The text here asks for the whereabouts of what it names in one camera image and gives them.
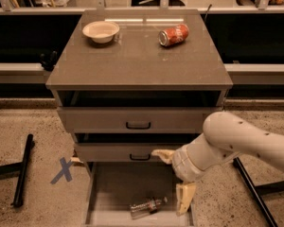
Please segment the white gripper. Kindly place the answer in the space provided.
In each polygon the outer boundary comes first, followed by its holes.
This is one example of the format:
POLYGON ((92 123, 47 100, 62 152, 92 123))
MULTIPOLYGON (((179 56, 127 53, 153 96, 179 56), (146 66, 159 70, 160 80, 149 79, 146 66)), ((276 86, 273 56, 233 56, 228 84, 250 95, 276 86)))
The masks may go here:
POLYGON ((176 184, 177 209, 176 214, 185 214, 192 203, 196 192, 196 184, 204 172, 196 167, 188 156, 188 145, 178 149, 155 149, 152 156, 159 157, 165 164, 171 165, 175 175, 185 183, 176 184))

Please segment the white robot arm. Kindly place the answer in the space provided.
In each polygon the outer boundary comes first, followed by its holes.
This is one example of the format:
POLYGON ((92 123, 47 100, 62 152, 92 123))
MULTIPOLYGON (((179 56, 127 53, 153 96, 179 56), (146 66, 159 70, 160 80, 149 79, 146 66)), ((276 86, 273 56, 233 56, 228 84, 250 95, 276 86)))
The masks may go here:
POLYGON ((284 172, 284 135, 261 130, 229 112, 216 112, 203 123, 203 132, 176 150, 155 149, 153 156, 171 165, 181 180, 176 185, 176 214, 185 214, 206 171, 240 154, 248 154, 284 172))

